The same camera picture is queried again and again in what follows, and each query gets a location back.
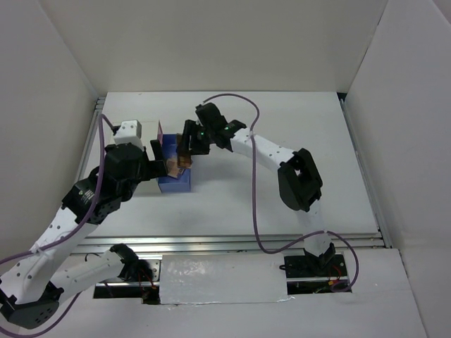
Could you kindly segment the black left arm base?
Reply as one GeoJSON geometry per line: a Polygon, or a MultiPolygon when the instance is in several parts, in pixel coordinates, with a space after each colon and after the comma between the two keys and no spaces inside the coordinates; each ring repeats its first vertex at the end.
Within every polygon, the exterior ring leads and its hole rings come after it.
{"type": "Polygon", "coordinates": [[[140,259],[131,273],[96,283],[93,299],[134,299],[142,304],[160,305],[160,272],[161,260],[140,259]]]}

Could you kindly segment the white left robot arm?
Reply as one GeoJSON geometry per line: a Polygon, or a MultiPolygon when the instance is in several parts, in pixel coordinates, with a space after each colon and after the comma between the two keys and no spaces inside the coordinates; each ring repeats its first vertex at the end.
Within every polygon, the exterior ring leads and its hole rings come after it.
{"type": "Polygon", "coordinates": [[[33,330],[64,301],[111,278],[154,281],[148,262],[126,244],[114,244],[77,266],[61,268],[85,237],[132,198],[139,183],[166,175],[160,142],[152,140],[150,147],[153,161],[145,149],[131,143],[101,149],[99,166],[73,185],[34,246],[14,256],[16,264],[1,276],[1,314],[8,322],[33,330]]]}

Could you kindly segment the purple blue drawer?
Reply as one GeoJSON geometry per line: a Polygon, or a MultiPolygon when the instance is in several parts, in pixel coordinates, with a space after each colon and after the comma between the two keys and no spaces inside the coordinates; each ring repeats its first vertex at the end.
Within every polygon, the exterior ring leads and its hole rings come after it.
{"type": "Polygon", "coordinates": [[[177,147],[176,134],[163,135],[162,150],[168,174],[157,180],[162,194],[191,191],[191,170],[178,167],[177,147]]]}

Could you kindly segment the long brown eyeshadow palette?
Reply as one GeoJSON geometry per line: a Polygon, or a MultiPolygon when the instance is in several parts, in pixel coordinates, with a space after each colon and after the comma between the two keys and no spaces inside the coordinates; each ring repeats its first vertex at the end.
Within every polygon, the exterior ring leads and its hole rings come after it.
{"type": "Polygon", "coordinates": [[[192,159],[190,154],[190,137],[184,134],[177,134],[176,141],[178,167],[182,169],[190,169],[192,166],[192,159]]]}

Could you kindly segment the pink drawer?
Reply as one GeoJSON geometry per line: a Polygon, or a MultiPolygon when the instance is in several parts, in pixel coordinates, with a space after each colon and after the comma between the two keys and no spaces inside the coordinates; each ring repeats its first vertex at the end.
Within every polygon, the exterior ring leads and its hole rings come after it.
{"type": "Polygon", "coordinates": [[[160,144],[163,144],[163,130],[161,126],[161,122],[158,122],[158,128],[157,128],[157,139],[160,144]]]}

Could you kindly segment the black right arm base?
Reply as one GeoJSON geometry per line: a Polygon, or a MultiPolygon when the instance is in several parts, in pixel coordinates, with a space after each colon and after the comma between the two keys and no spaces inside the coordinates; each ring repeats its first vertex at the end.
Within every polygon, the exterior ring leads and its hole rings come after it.
{"type": "Polygon", "coordinates": [[[322,268],[316,267],[306,256],[285,256],[279,269],[288,279],[346,280],[348,277],[344,256],[336,254],[322,268]]]}

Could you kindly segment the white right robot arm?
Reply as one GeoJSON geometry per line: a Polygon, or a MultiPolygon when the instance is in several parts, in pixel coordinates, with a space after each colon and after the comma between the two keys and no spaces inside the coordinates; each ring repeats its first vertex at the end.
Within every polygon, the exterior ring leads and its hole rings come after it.
{"type": "Polygon", "coordinates": [[[335,247],[325,232],[320,204],[323,181],[311,153],[279,146],[238,120],[228,122],[213,103],[197,106],[195,113],[197,120],[184,123],[177,154],[181,157],[207,155],[214,144],[252,159],[254,218],[257,216],[257,165],[275,173],[280,199],[311,233],[304,239],[307,269],[313,275],[323,275],[331,267],[335,247]]]}

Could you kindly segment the square blush palette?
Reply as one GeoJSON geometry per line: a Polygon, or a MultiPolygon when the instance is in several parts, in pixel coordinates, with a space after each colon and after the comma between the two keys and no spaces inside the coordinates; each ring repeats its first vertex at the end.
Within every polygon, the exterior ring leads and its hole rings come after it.
{"type": "Polygon", "coordinates": [[[176,158],[168,158],[166,160],[166,168],[168,172],[168,176],[172,177],[173,179],[179,180],[184,172],[185,169],[178,166],[178,162],[176,158]]]}

